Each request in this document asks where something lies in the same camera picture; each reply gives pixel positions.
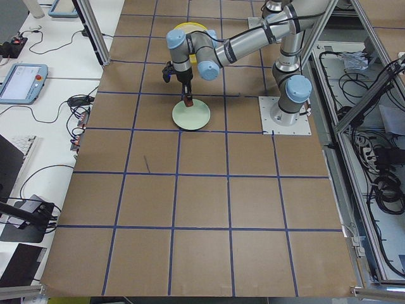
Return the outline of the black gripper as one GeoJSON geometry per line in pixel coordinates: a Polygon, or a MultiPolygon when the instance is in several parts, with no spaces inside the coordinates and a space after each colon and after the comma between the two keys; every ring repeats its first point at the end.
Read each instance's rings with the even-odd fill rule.
{"type": "Polygon", "coordinates": [[[168,61],[162,69],[163,80],[169,83],[171,76],[176,75],[177,80],[182,83],[182,96],[184,103],[193,103],[191,80],[193,79],[192,67],[187,61],[186,65],[168,61]]]}

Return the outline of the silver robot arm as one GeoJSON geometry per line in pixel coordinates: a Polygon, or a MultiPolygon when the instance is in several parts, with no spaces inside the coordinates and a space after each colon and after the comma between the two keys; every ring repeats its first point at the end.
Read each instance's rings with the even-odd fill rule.
{"type": "Polygon", "coordinates": [[[194,102],[190,55],[196,56],[200,77],[214,80],[221,68],[281,41],[280,55],[273,65],[280,97],[270,115],[276,124],[293,125],[312,91],[310,81],[299,73],[303,33],[327,12],[329,4],[329,1],[268,1],[258,26],[224,41],[217,40],[208,30],[185,33],[173,29],[166,35],[171,61],[162,71],[163,80],[169,82],[175,75],[182,85],[183,103],[191,107],[194,102]]]}

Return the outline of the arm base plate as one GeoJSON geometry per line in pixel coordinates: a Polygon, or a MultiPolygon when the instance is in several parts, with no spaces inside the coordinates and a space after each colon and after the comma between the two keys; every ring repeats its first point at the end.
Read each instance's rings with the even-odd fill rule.
{"type": "Polygon", "coordinates": [[[263,134],[310,136],[308,115],[302,104],[297,113],[285,113],[278,107],[278,96],[260,96],[259,110],[263,134]]]}

